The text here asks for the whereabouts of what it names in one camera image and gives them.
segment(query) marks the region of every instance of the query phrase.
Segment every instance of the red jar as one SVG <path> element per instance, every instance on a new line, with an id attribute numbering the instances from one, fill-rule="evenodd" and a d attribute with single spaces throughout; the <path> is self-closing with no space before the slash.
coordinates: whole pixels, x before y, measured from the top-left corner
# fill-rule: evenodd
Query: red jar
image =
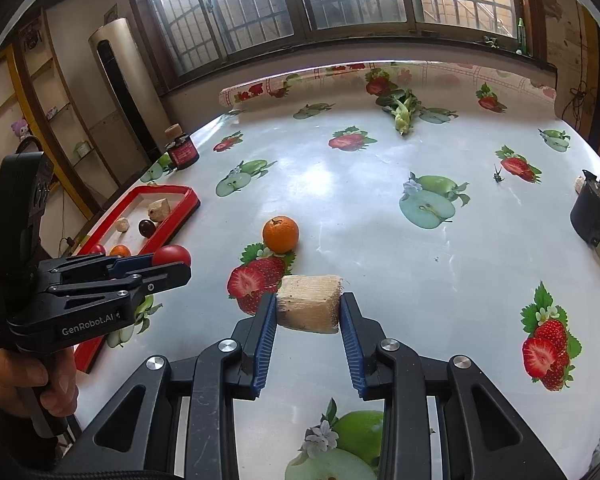
<path id="1" fill-rule="evenodd" d="M 182 132 L 179 124 L 170 126 L 164 133 L 171 141 L 167 144 L 167 153 L 178 170 L 184 170 L 200 158 L 190 136 Z"/>

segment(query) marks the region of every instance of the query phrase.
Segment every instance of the small insect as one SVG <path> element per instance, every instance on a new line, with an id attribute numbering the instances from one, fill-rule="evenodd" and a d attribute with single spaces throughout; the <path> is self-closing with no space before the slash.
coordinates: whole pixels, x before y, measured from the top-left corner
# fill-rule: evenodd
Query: small insect
<path id="1" fill-rule="evenodd" d="M 502 182 L 502 181 L 504 180 L 504 178 L 502 178 L 502 177 L 500 176 L 500 172 L 502 171 L 502 168 L 498 169 L 498 168 L 496 168 L 496 166 L 495 166 L 495 164 L 494 164 L 494 165 L 493 165 L 493 169 L 494 169 L 494 170 L 496 170 L 496 172 L 493 174 L 493 179 L 494 179 L 496 182 Z"/>

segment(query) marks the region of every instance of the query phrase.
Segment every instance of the jar lid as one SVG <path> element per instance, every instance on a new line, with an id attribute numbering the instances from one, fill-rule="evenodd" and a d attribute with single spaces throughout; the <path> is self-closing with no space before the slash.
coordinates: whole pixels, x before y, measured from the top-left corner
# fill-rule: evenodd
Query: jar lid
<path id="1" fill-rule="evenodd" d="M 167 137 L 168 140 L 174 140 L 176 137 L 182 135 L 182 133 L 182 128 L 178 123 L 174 124 L 173 126 L 169 126 L 164 131 L 164 135 Z"/>

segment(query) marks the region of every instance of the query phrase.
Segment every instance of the orange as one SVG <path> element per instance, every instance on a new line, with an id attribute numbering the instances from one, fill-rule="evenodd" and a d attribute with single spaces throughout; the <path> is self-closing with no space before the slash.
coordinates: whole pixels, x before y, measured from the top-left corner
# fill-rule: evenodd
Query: orange
<path id="1" fill-rule="evenodd" d="M 262 228 L 264 244 L 276 254 L 295 249 L 299 236 L 298 224 L 288 216 L 275 216 Z"/>
<path id="2" fill-rule="evenodd" d="M 131 251 L 126 245 L 120 244 L 116 245 L 112 250 L 110 250 L 109 256 L 122 256 L 123 258 L 126 258 L 131 256 Z"/>

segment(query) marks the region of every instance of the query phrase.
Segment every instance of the human hand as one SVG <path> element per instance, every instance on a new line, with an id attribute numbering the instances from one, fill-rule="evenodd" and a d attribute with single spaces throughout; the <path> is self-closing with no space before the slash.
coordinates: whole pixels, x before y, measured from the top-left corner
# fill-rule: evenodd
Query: human hand
<path id="1" fill-rule="evenodd" d="M 17 388 L 45 386 L 40 404 L 53 416 L 71 415 L 78 405 L 75 385 L 74 350 L 65 348 L 54 355 L 49 373 L 38 359 L 9 350 L 0 350 L 0 408 L 11 415 L 29 418 Z"/>

